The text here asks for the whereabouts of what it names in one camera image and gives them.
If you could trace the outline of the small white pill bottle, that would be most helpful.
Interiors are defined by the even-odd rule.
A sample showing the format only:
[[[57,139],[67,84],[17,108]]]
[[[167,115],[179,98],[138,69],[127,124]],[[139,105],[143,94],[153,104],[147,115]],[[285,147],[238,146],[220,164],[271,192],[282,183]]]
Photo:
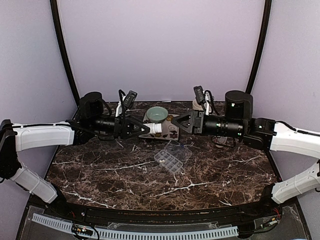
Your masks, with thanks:
[[[149,128],[149,134],[155,135],[163,132],[161,123],[144,123],[143,125]]]

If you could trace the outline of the clear plastic pill organizer box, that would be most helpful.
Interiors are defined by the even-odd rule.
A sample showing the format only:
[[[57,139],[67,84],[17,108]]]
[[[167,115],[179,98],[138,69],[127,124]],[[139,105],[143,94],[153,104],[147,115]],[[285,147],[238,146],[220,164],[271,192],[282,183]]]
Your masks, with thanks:
[[[171,174],[178,174],[192,156],[192,151],[176,140],[170,140],[166,146],[154,155],[154,160]]]

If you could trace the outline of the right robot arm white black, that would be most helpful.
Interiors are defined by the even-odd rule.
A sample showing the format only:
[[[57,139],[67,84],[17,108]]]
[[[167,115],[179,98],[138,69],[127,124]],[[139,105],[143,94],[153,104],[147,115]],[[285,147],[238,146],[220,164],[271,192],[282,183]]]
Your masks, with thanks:
[[[225,114],[207,115],[192,110],[174,117],[171,122],[193,135],[228,137],[244,145],[263,151],[280,151],[319,159],[320,134],[295,128],[284,121],[253,118],[253,96],[240,90],[225,94]],[[320,186],[320,163],[282,182],[272,183],[263,189],[255,213],[266,217],[275,205]]]

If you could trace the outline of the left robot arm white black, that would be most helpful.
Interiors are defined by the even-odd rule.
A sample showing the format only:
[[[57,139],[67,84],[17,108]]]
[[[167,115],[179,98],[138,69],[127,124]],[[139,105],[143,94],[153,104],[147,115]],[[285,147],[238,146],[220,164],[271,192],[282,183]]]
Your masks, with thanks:
[[[60,218],[67,218],[70,206],[57,187],[44,180],[18,160],[24,150],[48,146],[79,146],[93,137],[103,141],[129,139],[151,132],[151,127],[126,113],[137,97],[119,90],[115,114],[100,92],[89,92],[79,100],[74,119],[57,123],[17,124],[5,119],[0,124],[0,178],[11,180],[43,202]]]

